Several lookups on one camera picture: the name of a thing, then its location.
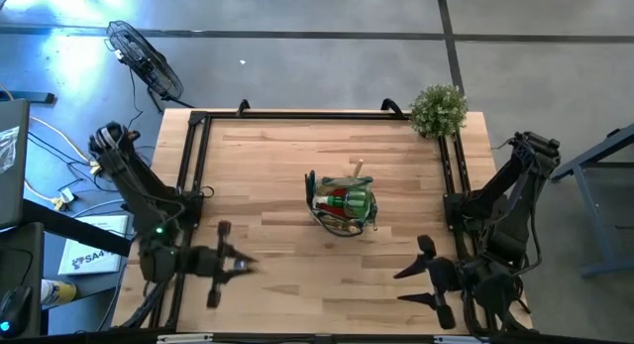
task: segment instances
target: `yellow object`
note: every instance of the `yellow object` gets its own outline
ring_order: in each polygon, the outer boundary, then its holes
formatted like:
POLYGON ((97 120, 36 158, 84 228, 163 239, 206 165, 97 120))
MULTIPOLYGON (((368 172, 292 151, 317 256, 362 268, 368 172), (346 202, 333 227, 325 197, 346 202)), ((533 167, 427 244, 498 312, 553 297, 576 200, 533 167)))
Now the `yellow object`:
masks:
POLYGON ((42 279, 40 295, 44 305, 60 305, 72 302, 77 294, 77 287, 62 281, 42 279))
POLYGON ((55 206, 55 210, 61 211, 61 209, 66 205, 61 198, 54 198, 53 205, 55 206))
POLYGON ((99 166, 97 161, 90 161, 90 173, 92 175, 101 173, 101 166, 99 166))

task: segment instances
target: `bottle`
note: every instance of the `bottle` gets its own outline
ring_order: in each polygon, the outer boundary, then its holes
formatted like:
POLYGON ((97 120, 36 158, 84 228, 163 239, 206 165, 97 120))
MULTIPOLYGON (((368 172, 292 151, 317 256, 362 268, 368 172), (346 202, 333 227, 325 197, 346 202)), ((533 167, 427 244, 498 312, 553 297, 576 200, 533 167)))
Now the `bottle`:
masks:
POLYGON ((345 196, 316 196, 315 203, 327 204, 334 207, 343 207, 344 213, 351 219, 361 219, 368 214, 369 204, 364 191, 351 190, 345 196))

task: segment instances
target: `wooden table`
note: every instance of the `wooden table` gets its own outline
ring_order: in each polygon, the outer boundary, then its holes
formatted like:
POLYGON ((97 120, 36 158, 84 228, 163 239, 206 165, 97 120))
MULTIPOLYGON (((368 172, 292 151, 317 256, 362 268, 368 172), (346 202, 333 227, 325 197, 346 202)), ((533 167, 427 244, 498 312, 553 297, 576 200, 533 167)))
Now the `wooden table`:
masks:
MULTIPOLYGON (((152 166, 165 184, 176 184, 189 113, 165 111, 152 166)), ((482 187, 495 174, 482 113, 468 114, 462 136, 472 187, 482 187)), ((197 143, 193 150, 189 179, 197 143)), ((456 258, 437 142, 406 121, 214 120, 207 150, 203 185, 216 194, 205 200, 192 245, 215 246, 218 221, 229 220, 230 241, 259 259, 261 272, 232 280, 215 310, 205 307, 211 280, 188 276, 178 331, 468 333, 457 292, 447 295, 457 326, 444 331, 430 308, 396 299, 432 291, 429 276, 392 279, 413 262, 420 234, 432 236, 439 256, 456 258), (359 158, 362 175, 374 177, 378 230, 338 238, 309 216, 304 174, 350 175, 359 158)), ((141 304, 144 283, 133 246, 113 325, 141 304)), ((163 321, 170 299, 171 290, 163 321)), ((518 308, 515 316, 530 326, 518 308)))

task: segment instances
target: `desk fan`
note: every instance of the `desk fan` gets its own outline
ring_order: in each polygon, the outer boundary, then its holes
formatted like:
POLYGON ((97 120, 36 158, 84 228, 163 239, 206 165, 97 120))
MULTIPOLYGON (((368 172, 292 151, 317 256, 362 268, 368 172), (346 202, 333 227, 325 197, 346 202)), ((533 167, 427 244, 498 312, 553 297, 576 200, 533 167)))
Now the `desk fan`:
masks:
POLYGON ((127 65, 148 86, 148 95, 159 113, 162 113, 153 92, 161 100, 173 101, 182 106, 194 108, 180 101, 182 83, 174 70, 167 64, 165 56, 159 53, 141 33, 124 21, 113 21, 106 29, 108 41, 119 62, 127 65))

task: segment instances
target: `potted plant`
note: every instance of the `potted plant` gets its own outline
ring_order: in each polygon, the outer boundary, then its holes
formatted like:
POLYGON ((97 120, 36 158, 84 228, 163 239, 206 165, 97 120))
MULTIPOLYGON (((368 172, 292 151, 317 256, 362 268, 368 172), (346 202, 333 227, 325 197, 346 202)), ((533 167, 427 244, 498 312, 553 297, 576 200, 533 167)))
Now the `potted plant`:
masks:
POLYGON ((453 134, 467 118, 467 99, 454 85, 431 85, 410 107, 412 128, 429 139, 453 134))

